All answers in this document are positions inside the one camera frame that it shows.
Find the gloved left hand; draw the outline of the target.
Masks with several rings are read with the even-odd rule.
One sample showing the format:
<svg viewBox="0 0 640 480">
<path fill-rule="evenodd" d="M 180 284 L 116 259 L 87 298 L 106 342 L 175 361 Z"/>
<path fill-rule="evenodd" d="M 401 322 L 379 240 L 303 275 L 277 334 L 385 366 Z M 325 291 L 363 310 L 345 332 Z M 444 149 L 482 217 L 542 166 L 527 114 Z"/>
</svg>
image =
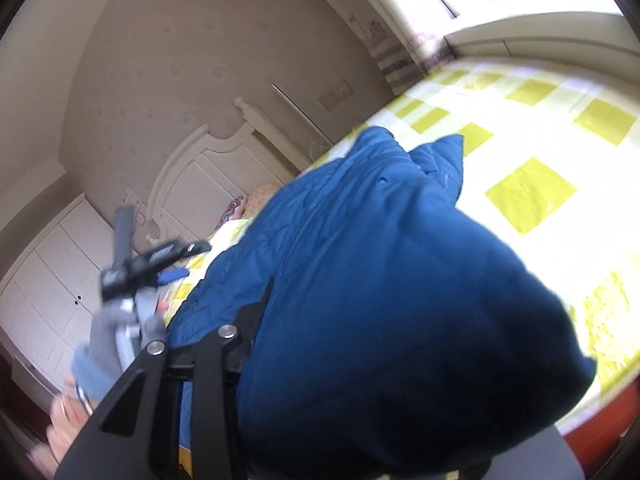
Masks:
<svg viewBox="0 0 640 480">
<path fill-rule="evenodd" d="M 141 348 L 153 341 L 167 344 L 163 315 L 157 312 L 160 292 L 145 287 L 136 295 L 137 314 L 125 312 L 118 304 L 104 306 L 91 322 L 90 337 L 78 346 L 70 371 L 76 388 L 93 404 L 100 402 L 122 376 L 122 367 L 116 344 L 116 333 L 127 325 L 140 324 Z"/>
</svg>

